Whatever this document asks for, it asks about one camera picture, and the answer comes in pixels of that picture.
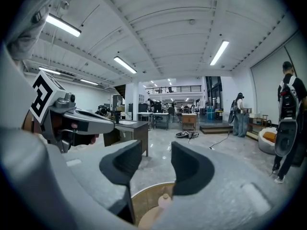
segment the step platform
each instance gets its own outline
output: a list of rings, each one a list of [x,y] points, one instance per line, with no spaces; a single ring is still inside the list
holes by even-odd
[[[233,127],[228,124],[220,124],[220,125],[201,125],[200,130],[205,135],[208,134],[228,134],[228,132],[232,132]]]

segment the jeans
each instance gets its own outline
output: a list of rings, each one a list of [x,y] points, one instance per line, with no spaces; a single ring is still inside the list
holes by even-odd
[[[236,113],[234,118],[233,135],[245,137],[248,130],[249,114]]]
[[[275,170],[280,168],[280,170],[278,172],[278,177],[281,178],[281,179],[283,179],[283,177],[288,173],[288,171],[289,171],[289,169],[291,167],[291,164],[292,164],[292,161],[293,161],[296,149],[297,149],[298,141],[299,141],[298,137],[299,137],[299,134],[297,134],[295,142],[293,144],[293,147],[292,147],[291,151],[288,153],[288,155],[286,156],[286,158],[285,158],[281,168],[280,168],[280,162],[281,162],[281,160],[283,158],[279,157],[277,155],[275,156],[274,167],[273,168]]]

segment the desk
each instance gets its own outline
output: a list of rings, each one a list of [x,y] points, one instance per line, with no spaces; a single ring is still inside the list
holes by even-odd
[[[138,119],[139,119],[139,115],[141,115],[141,121],[142,121],[142,115],[148,115],[148,123],[149,123],[149,118],[150,116],[152,117],[152,126],[153,126],[153,113],[148,113],[148,112],[140,112],[138,113]]]
[[[187,111],[189,113],[189,108],[177,108],[179,113],[184,113]]]
[[[145,121],[130,121],[134,124],[115,124],[115,129],[110,133],[103,134],[105,147],[111,146],[115,143],[139,140],[141,142],[142,154],[146,152],[148,157],[148,122]]]
[[[157,117],[163,117],[166,118],[166,122],[161,122],[157,120]],[[154,113],[153,114],[153,126],[157,128],[157,123],[161,126],[165,126],[166,130],[168,130],[168,119],[169,119],[169,114],[168,113]]]
[[[182,114],[182,129],[196,130],[196,114]]]

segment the black shirt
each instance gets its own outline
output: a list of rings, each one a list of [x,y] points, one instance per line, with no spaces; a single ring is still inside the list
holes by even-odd
[[[291,77],[292,77],[292,75],[290,73],[286,74],[284,79],[283,79],[283,82],[289,83]],[[307,96],[307,91],[306,91],[305,85],[303,84],[303,81],[301,81],[299,78],[295,79],[295,81],[293,83],[293,87],[296,91],[298,101],[301,101],[303,98],[305,98]],[[279,85],[279,87],[278,87],[278,101],[280,101],[280,90],[281,90],[281,86]]]

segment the orange cushion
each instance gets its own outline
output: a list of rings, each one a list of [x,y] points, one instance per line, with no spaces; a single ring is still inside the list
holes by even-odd
[[[266,140],[269,140],[270,142],[275,143],[276,134],[272,132],[265,132],[263,135],[263,138],[265,138]]]

